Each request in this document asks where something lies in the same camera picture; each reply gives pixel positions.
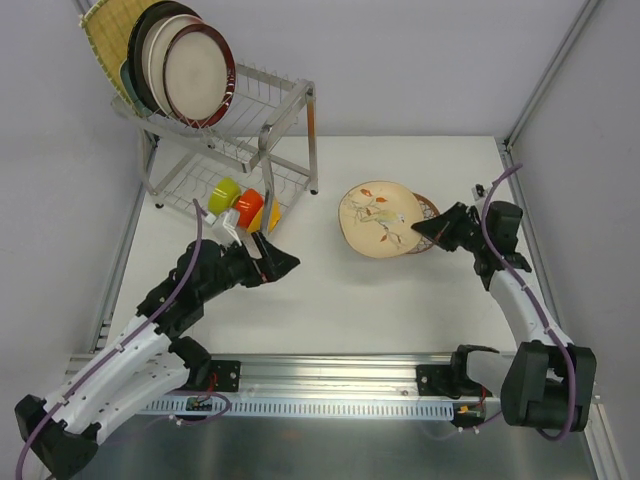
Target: orange cup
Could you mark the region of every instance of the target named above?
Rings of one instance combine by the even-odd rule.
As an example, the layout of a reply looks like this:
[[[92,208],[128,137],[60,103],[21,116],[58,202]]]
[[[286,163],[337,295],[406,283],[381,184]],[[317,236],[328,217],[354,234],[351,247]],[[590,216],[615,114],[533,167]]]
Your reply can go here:
[[[262,196],[260,196],[260,194],[253,188],[244,192],[233,207],[240,212],[238,226],[242,228],[249,228],[251,221],[258,214],[263,205],[264,200],[262,199]]]

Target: yellow woven placemat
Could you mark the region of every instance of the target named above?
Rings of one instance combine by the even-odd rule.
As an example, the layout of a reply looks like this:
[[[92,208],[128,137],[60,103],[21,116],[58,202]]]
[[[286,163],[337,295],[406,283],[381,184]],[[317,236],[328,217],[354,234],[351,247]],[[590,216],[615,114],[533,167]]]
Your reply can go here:
[[[130,105],[133,103],[120,79],[120,67],[127,59],[129,35],[138,17],[158,1],[100,0],[80,23],[104,74],[116,92]]]

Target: metal dish rack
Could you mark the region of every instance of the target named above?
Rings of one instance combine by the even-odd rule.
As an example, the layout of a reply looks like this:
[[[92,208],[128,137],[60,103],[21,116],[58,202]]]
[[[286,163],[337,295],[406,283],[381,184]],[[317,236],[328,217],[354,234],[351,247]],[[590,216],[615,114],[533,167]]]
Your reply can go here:
[[[229,111],[212,127],[189,127],[158,112],[144,116],[119,96],[112,106],[140,129],[141,138],[152,147],[157,146],[159,138],[164,138],[187,149],[155,185],[149,177],[146,156],[139,156],[140,176],[158,208],[169,205],[195,216],[192,199],[206,205],[216,184],[223,177],[231,177],[245,189],[253,188],[264,196],[265,214],[260,228],[267,235],[276,199],[284,218],[303,191],[318,193],[315,86],[308,80],[293,82],[275,72],[243,64],[236,65],[236,75],[236,91]],[[305,107],[308,166],[271,153],[291,126],[298,123]]]

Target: white table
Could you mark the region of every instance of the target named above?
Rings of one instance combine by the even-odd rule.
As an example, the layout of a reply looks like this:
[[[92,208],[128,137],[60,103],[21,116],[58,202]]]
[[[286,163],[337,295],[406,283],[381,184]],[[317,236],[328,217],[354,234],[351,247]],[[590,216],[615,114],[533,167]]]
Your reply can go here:
[[[161,145],[154,175],[171,168],[175,145]],[[295,161],[304,138],[275,151]],[[306,193],[270,237],[302,264],[283,280],[237,287],[205,306],[187,333],[212,353],[365,354],[445,352],[472,343],[514,351],[498,305],[473,272],[473,257],[433,248],[374,260],[345,242],[338,204],[354,185],[391,180],[431,199],[440,211],[473,202],[471,188],[502,171],[491,137],[332,137],[318,141],[320,194]],[[511,200],[504,187],[496,198]],[[195,221],[147,196],[115,309],[110,339],[162,281],[195,238]],[[522,239],[520,251],[528,256]]]

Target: black plate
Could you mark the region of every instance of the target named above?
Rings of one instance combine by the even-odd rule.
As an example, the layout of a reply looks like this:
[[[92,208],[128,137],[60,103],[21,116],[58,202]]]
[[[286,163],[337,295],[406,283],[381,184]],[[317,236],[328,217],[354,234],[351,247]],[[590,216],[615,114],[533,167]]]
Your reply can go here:
[[[127,62],[129,63],[129,77],[131,78],[131,85],[138,94],[138,98],[152,112],[159,112],[162,110],[153,98],[153,93],[149,89],[149,85],[144,79],[144,71],[142,69],[142,46],[144,40],[157,22],[165,18],[173,17],[175,15],[193,15],[200,18],[196,12],[191,10],[178,2],[161,1],[154,3],[147,8],[133,26],[131,35],[129,36],[129,44],[127,47]]]

